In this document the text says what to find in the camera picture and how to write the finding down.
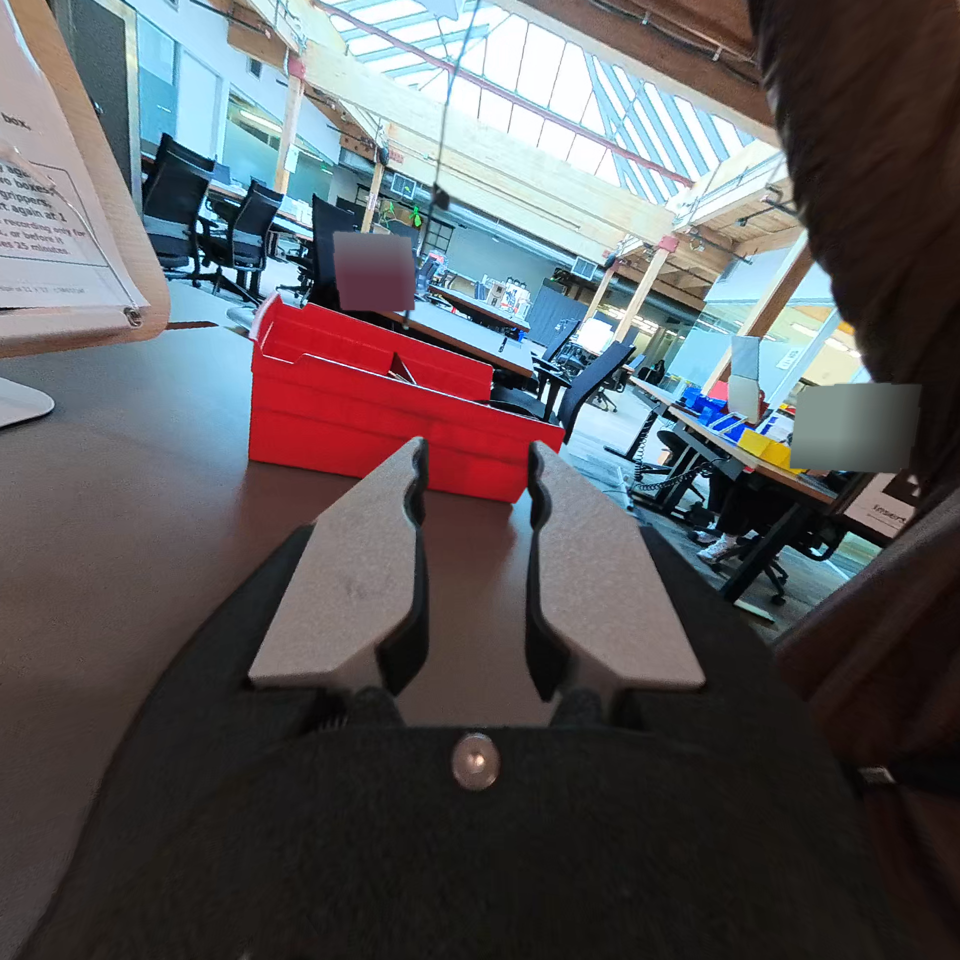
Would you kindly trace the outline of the wooden sign board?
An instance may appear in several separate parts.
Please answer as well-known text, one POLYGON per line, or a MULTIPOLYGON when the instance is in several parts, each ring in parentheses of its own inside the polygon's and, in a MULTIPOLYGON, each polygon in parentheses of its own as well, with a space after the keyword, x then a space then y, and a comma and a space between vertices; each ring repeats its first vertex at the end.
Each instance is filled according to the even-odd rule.
POLYGON ((132 309, 2 308, 2 357, 155 337, 165 329, 170 315, 166 280, 54 15, 46 2, 8 3, 30 53, 54 90, 99 197, 119 257, 147 305, 132 309))

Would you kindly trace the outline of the white sign stand base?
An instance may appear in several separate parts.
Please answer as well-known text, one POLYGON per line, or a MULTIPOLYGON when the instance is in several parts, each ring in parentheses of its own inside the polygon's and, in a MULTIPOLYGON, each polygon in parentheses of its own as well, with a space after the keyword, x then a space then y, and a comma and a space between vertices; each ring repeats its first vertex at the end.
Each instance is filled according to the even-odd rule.
POLYGON ((56 404, 42 390, 1 378, 1 429, 38 420, 50 415, 56 404))

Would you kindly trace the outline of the black office chair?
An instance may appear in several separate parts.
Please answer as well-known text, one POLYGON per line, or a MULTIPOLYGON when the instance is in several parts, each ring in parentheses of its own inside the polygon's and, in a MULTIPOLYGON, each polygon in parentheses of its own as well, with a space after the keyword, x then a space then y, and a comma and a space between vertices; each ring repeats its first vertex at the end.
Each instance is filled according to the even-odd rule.
POLYGON ((142 187, 142 223, 165 275, 189 265, 183 277, 200 285, 197 220, 217 162, 163 132, 142 187))
POLYGON ((311 199, 313 239, 305 257, 300 259, 301 292, 309 304, 338 311, 341 309, 334 265, 334 234, 358 230, 355 212, 344 210, 314 194, 311 199))
POLYGON ((269 237, 283 199, 282 193, 253 177, 238 203, 230 204, 223 198, 210 201, 211 210, 225 224, 222 237, 217 238, 214 259, 219 267, 236 272, 234 288, 255 304, 263 300, 259 279, 267 266, 269 237))

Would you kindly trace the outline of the dark top office desk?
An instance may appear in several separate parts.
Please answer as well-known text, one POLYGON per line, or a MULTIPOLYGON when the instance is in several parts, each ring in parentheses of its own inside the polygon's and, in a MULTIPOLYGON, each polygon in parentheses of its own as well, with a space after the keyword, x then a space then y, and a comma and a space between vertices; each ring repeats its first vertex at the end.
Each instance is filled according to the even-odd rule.
POLYGON ((445 349, 467 354, 513 375, 534 376, 533 354, 526 342, 439 306, 418 302, 409 313, 384 310, 377 316, 400 324, 402 330, 436 340, 445 349))

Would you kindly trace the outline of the framed marker sign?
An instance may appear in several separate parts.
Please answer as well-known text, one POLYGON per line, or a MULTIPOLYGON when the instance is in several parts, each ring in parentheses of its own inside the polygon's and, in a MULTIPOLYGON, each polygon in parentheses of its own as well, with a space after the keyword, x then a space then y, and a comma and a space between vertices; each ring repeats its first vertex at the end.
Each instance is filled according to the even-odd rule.
POLYGON ((912 470, 876 473, 858 487, 842 517, 862 539, 886 545, 913 519, 919 502, 920 488, 912 470))

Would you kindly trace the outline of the person's right forearm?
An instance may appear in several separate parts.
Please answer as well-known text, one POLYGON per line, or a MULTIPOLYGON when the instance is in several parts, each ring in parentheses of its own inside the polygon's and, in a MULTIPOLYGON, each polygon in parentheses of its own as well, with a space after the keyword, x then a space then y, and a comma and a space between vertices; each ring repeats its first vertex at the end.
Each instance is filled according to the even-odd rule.
POLYGON ((811 252, 878 382, 921 388, 911 470, 958 490, 959 13, 953 1, 747 3, 811 252))

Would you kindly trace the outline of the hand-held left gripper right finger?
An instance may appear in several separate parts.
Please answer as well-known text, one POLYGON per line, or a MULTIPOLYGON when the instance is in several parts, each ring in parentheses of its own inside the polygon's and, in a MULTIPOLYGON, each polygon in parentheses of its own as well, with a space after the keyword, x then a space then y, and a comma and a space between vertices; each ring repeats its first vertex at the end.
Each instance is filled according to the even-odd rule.
POLYGON ((525 660, 539 699, 702 690, 705 672, 636 520, 544 442, 531 443, 527 464, 525 660))

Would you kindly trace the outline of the person's own clothed body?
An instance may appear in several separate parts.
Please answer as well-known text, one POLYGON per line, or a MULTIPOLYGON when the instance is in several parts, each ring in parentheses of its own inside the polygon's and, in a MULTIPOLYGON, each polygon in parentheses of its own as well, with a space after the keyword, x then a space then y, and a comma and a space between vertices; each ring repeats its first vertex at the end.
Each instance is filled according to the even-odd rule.
POLYGON ((788 630, 775 657, 854 784, 919 957, 958 958, 958 491, 788 630))

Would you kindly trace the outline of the yellow plastic bin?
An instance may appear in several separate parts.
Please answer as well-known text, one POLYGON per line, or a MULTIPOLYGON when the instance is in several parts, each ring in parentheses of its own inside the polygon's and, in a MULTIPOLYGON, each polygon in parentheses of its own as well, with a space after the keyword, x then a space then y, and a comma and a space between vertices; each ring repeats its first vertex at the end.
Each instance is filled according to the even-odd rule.
POLYGON ((791 474, 802 472, 800 468, 791 468, 791 451, 790 446, 786 442, 758 433, 752 429, 745 429, 738 438, 737 445, 739 449, 744 450, 750 454, 751 457, 779 470, 791 474))

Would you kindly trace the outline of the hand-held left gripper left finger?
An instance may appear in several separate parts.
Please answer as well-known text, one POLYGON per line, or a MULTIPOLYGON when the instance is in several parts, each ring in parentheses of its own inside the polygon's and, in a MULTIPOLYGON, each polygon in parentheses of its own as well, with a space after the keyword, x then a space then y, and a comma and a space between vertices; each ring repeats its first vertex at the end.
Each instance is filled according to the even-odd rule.
POLYGON ((321 513, 248 671, 258 690, 405 690, 426 664, 428 443, 415 437, 321 513))

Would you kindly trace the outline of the red plastic bin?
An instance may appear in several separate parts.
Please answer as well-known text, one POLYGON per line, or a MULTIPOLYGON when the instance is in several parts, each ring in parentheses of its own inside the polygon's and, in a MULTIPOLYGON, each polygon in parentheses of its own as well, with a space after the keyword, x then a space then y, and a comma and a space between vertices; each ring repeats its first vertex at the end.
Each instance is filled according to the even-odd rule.
POLYGON ((362 478, 415 438, 428 488, 514 503, 535 441, 562 426, 491 405, 491 365, 273 294, 254 315, 248 457, 362 478))

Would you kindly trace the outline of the blue storage bins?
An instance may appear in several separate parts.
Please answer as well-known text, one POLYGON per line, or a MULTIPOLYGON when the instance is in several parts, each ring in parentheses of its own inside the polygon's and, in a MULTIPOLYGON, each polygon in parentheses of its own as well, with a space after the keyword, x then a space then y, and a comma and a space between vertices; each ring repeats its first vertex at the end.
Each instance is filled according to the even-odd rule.
POLYGON ((729 412, 725 397, 708 396, 696 386, 682 392, 678 405, 693 416, 697 423, 732 443, 738 443, 748 429, 748 424, 742 417, 729 412))

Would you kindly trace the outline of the dark blue office chair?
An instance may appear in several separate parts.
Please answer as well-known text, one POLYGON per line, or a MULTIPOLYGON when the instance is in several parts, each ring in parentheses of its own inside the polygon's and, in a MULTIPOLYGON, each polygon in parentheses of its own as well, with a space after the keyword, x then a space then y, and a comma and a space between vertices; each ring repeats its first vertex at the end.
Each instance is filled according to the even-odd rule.
POLYGON ((603 382, 621 368, 634 353, 632 343, 613 341, 606 350, 590 362, 571 381, 558 406, 557 419, 563 427, 562 444, 571 438, 576 420, 587 401, 597 393, 603 382))

